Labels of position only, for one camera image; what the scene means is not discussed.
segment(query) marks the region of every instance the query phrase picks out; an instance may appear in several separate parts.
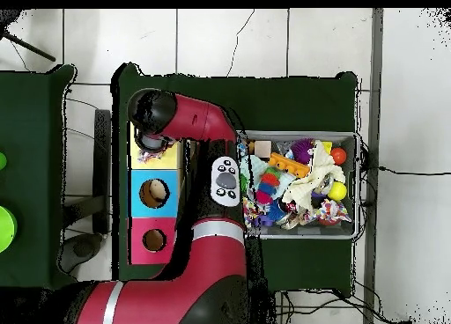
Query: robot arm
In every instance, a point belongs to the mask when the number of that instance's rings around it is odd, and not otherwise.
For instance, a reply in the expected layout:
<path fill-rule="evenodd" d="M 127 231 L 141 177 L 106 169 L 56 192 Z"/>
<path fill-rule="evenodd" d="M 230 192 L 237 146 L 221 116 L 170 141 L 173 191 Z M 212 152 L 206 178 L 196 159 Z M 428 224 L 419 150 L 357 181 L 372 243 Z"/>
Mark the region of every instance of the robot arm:
<path fill-rule="evenodd" d="M 146 89 L 129 101 L 136 140 L 150 152 L 199 142 L 185 180 L 173 257 L 153 280 L 99 283 L 77 324 L 247 324 L 246 256 L 236 134 L 215 105 Z"/>

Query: green table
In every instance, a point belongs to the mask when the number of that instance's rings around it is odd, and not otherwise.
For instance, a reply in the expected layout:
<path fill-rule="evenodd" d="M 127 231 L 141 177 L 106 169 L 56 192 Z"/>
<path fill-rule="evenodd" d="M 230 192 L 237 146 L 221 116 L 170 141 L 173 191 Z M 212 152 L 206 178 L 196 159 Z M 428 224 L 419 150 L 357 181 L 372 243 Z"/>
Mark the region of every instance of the green table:
<path fill-rule="evenodd" d="M 281 77 L 146 77 L 134 64 L 124 64 L 113 77 L 113 124 L 119 148 L 119 185 L 116 203 L 127 208 L 127 112 L 129 97 L 145 87 L 178 92 L 233 109 L 245 129 L 280 131 L 354 131 L 354 100 L 357 79 L 352 73 L 337 78 Z M 237 117 L 233 125 L 240 129 Z M 162 265 L 127 263 L 127 213 L 120 210 L 119 278 L 149 278 Z M 351 241 L 321 239 L 266 239 L 262 243 L 264 270 L 273 291 L 303 288 L 338 288 L 351 294 Z"/>
<path fill-rule="evenodd" d="M 74 281 L 59 271 L 62 229 L 63 97 L 75 68 L 47 74 L 0 71 L 0 205 L 18 233 L 0 253 L 0 286 L 59 288 Z"/>

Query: yellow ball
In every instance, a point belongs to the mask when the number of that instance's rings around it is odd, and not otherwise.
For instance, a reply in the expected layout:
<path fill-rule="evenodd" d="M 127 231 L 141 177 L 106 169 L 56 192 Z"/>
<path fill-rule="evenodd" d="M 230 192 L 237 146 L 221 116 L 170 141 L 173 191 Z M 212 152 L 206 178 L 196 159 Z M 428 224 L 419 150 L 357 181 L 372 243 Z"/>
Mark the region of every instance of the yellow ball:
<path fill-rule="evenodd" d="M 339 181 L 332 183 L 332 188 L 328 193 L 328 197 L 334 201 L 341 201 L 346 197 L 346 186 Z"/>

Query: plastic storage bin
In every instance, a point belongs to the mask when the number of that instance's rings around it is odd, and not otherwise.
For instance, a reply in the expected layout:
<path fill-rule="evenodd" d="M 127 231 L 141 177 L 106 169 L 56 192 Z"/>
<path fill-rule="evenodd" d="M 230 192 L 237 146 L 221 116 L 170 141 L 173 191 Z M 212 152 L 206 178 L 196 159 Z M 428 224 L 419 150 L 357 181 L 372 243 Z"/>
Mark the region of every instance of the plastic storage bin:
<path fill-rule="evenodd" d="M 360 138 L 353 132 L 303 132 L 303 131 L 246 131 L 240 137 L 251 140 L 285 142 L 289 146 L 296 140 L 311 137 L 333 143 L 333 148 L 341 147 L 347 159 L 341 165 L 346 177 L 347 195 L 342 200 L 352 222 L 341 221 L 337 225 L 320 225 L 317 221 L 308 225 L 298 225 L 284 230 L 277 225 L 248 229 L 248 234 L 260 234 L 261 239 L 352 239 L 359 234 L 359 156 Z"/>

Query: yellow box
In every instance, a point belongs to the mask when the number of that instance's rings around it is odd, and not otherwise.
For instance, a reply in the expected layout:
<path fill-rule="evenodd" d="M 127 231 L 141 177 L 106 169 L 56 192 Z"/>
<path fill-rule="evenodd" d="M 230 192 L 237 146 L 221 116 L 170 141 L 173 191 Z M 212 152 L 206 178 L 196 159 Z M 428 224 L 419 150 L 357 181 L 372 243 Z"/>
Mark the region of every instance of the yellow box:
<path fill-rule="evenodd" d="M 181 154 L 182 147 L 180 142 L 174 143 L 174 145 L 163 153 L 161 158 L 150 158 L 147 162 L 143 163 L 138 160 L 139 147 L 135 143 L 133 124 L 130 124 L 130 156 L 131 156 L 131 168 L 132 169 L 156 169 L 156 170 L 169 170 L 181 168 Z"/>

